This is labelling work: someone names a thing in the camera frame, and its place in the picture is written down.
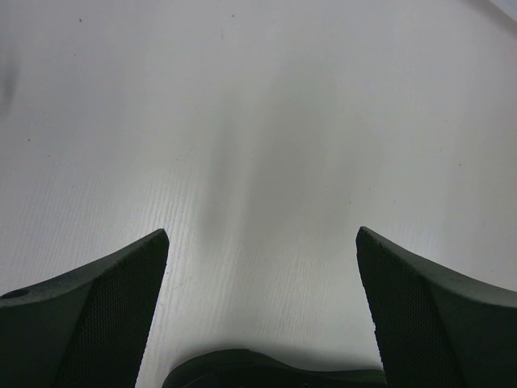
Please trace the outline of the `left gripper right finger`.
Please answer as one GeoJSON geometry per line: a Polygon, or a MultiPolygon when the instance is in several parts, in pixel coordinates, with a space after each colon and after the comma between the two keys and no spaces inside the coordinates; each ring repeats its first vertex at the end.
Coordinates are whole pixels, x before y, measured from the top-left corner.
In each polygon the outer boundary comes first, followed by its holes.
{"type": "Polygon", "coordinates": [[[357,263],[390,387],[514,387],[516,293],[361,227],[357,263]]]}

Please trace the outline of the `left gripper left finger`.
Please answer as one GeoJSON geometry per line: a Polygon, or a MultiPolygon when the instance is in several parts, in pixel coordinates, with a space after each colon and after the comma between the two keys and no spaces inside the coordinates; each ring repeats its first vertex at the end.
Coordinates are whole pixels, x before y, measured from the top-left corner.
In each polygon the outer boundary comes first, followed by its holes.
{"type": "Polygon", "coordinates": [[[166,270],[156,230],[1,297],[3,387],[134,387],[166,270]]]}

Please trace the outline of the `black canvas sneaker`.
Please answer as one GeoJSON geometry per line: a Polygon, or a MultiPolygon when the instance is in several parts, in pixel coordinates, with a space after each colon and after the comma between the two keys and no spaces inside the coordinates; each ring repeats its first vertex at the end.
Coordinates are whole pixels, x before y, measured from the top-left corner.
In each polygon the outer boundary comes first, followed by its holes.
{"type": "Polygon", "coordinates": [[[226,349],[194,357],[174,368],[164,387],[386,387],[384,372],[374,369],[319,372],[286,365],[260,352],[226,349]]]}

